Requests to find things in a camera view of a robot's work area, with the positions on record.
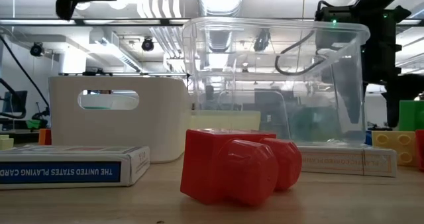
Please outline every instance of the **yellow object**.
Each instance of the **yellow object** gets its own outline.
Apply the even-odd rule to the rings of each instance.
[[[190,129],[259,130],[259,111],[192,111]]]
[[[0,135],[0,150],[9,150],[13,148],[13,139],[8,135]]]
[[[416,166],[415,132],[372,131],[374,148],[390,148],[397,152],[397,165]]]

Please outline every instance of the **wooden table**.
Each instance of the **wooden table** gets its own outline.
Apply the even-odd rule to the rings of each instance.
[[[0,223],[424,223],[424,173],[397,178],[302,173],[260,207],[203,205],[180,193],[182,159],[130,188],[0,191]]]

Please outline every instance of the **red toy block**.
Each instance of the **red toy block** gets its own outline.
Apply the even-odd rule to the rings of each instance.
[[[274,190],[289,188],[299,178],[300,151],[275,137],[257,131],[188,130],[181,192],[205,204],[235,199],[258,205]]]
[[[418,160],[418,168],[424,172],[424,130],[415,131],[416,154]]]
[[[39,145],[52,145],[52,130],[51,129],[40,129],[38,134]]]

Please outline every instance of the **cardboard box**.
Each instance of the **cardboard box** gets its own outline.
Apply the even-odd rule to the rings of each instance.
[[[302,172],[396,177],[397,153],[391,149],[299,146]]]
[[[131,186],[149,165],[147,146],[28,145],[0,151],[0,190]]]

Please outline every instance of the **transparent plastic container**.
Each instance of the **transparent plastic container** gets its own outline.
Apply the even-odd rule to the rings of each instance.
[[[191,128],[364,142],[360,45],[368,38],[364,25],[336,21],[191,20],[183,29]]]

